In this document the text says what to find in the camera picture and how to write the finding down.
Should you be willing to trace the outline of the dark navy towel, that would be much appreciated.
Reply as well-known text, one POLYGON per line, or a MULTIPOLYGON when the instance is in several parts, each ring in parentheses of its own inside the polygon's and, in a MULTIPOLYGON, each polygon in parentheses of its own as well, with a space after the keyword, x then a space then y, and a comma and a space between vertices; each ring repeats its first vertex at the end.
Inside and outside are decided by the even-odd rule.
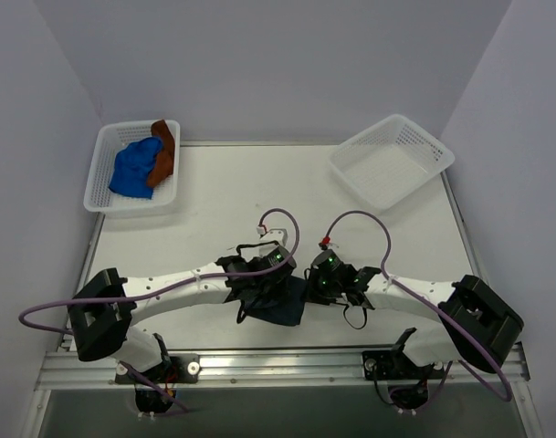
POLYGON ((296 327, 300 324, 305 308, 307 281, 292 276, 286 286, 289 296, 269 308, 257 308, 247 312, 247 316, 283 327, 296 327))

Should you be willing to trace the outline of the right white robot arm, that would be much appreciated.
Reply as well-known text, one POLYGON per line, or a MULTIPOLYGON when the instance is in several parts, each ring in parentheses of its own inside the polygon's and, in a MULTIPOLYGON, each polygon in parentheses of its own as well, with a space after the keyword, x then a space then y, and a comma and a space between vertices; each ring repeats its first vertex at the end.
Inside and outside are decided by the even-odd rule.
POLYGON ((417 329, 403 353, 416 366, 464 361, 487 373, 502 366, 524 328, 524 321, 477 276, 455 282, 426 282, 385 274, 366 266, 356 269, 332 251, 310 265, 307 300, 364 310, 389 309, 434 323, 417 329))

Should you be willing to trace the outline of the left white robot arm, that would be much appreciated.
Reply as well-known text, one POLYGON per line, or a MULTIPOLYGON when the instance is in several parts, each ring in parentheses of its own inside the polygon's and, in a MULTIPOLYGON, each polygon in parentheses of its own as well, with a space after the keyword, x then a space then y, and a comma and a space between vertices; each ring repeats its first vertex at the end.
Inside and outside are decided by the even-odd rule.
POLYGON ((200 305, 238 301, 265 307, 288 294, 297 264, 276 241, 250 260, 224 256, 199 268, 155 277, 122 277, 114 268, 96 274, 68 305, 72 336, 82 362, 113 358, 145 372, 168 360, 162 337, 141 330, 145 319, 200 305))

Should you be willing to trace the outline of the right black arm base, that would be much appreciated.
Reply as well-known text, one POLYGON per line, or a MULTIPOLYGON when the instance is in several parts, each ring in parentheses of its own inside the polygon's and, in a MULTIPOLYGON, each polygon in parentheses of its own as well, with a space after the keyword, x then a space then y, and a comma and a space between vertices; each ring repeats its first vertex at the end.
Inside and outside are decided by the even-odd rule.
POLYGON ((389 348, 362 352, 363 377, 371 381, 379 400, 398 412, 416 415, 431 400, 429 382, 438 380, 438 391, 446 381, 446 367, 442 364, 415 365, 404 353, 406 342, 416 328, 408 328, 389 348))

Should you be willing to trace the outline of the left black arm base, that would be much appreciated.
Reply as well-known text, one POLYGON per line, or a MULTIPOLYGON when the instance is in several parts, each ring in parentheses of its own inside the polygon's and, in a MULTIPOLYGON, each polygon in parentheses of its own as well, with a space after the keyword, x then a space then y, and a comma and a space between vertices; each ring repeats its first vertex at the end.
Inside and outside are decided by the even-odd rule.
POLYGON ((202 369, 199 355, 174 355, 160 335, 140 331, 123 342, 114 359, 116 382, 134 386, 140 416, 169 417, 190 411, 180 400, 178 387, 198 382, 202 369))

